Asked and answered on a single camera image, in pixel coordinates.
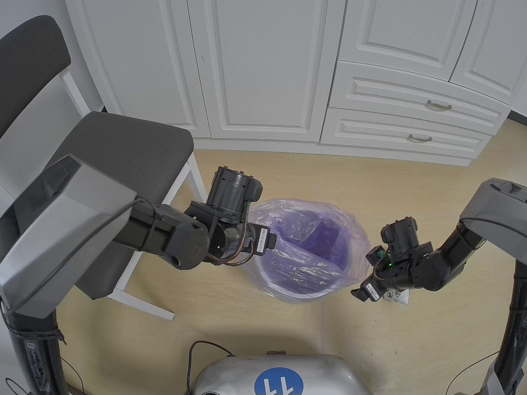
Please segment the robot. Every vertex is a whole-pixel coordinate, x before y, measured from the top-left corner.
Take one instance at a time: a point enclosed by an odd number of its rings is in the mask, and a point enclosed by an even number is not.
[[[237,266],[273,249],[276,235],[247,222],[260,181],[218,168],[207,203],[185,213],[154,206],[73,156],[47,168],[0,219],[2,317],[33,395],[68,393],[55,308],[111,242],[148,251],[173,267],[201,262]],[[388,290],[437,291],[463,271],[488,240],[516,258],[514,289],[501,350],[479,395],[514,395],[527,356],[527,188],[490,179],[481,184],[443,245],[419,244],[411,217],[383,227],[387,248],[367,259],[372,274],[352,290],[378,301]],[[234,261],[240,253],[242,261]],[[372,395],[345,360],[332,355],[226,359],[207,366],[189,395]]]

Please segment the wooden floor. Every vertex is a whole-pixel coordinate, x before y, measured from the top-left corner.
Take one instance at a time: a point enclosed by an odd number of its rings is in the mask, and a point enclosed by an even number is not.
[[[261,152],[197,151],[195,157],[207,188],[216,168],[227,165],[262,182],[262,201],[329,202],[355,214],[373,246],[381,242],[381,227],[412,215],[420,241],[438,247],[480,182],[499,177],[527,184],[526,154],[527,127],[507,120],[469,167]],[[173,205],[184,209],[190,200],[185,184]],[[182,395],[188,348],[198,339],[240,356],[267,350],[336,354],[375,394],[443,395],[459,371],[500,348],[513,270],[513,258],[487,243],[449,286],[413,290],[408,306],[361,303],[349,289],[323,301],[287,304],[253,288],[241,268],[203,264],[183,272],[146,254],[127,291],[171,310],[174,321],[110,299],[92,301],[74,288],[58,308],[68,342],[61,349],[92,395]],[[222,357],[214,347],[197,347],[194,376]],[[477,392],[491,361],[463,373],[449,394]],[[526,388],[524,381],[518,395]]]

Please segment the chair backrest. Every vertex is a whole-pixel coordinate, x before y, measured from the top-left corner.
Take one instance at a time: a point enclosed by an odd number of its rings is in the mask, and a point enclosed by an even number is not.
[[[34,17],[0,39],[0,137],[70,63],[61,29],[51,16]]]

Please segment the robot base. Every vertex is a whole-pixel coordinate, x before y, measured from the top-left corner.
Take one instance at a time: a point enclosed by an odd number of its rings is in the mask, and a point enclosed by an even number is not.
[[[373,395],[350,365],[326,354],[228,357],[199,375],[194,395]]]

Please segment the drawer handle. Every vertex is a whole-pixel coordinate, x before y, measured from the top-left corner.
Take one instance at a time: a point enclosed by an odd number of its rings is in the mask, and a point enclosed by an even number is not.
[[[428,139],[421,139],[420,137],[415,137],[414,135],[410,134],[408,136],[409,139],[416,141],[416,142],[431,142],[431,136]]]
[[[434,107],[437,109],[444,109],[444,110],[452,109],[452,106],[450,104],[449,105],[436,104],[435,102],[432,102],[431,100],[426,101],[426,106],[429,108]]]

